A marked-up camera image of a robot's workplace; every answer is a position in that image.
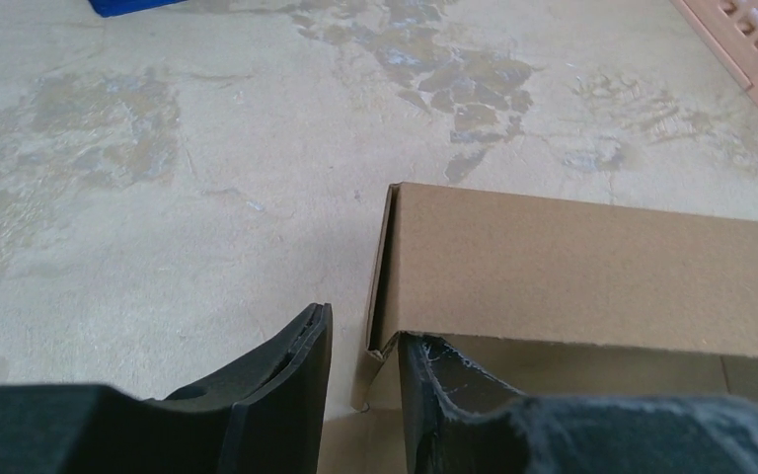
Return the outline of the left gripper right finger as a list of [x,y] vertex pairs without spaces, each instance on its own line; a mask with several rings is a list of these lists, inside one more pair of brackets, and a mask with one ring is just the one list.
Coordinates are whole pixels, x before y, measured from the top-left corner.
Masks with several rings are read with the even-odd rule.
[[726,396],[536,396],[436,336],[398,343],[412,473],[758,473],[758,408]]

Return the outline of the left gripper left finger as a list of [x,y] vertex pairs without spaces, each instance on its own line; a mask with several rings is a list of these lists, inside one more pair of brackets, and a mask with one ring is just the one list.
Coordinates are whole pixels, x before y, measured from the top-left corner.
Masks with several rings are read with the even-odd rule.
[[162,400],[104,384],[0,385],[0,473],[313,473],[332,331],[331,306],[310,304]]

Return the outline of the brown cardboard box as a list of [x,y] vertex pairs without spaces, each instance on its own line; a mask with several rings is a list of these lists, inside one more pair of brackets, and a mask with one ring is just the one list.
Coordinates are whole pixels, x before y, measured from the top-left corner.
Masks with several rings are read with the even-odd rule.
[[390,186],[353,413],[326,422],[320,472],[405,471],[406,334],[441,336],[531,394],[758,404],[758,222]]

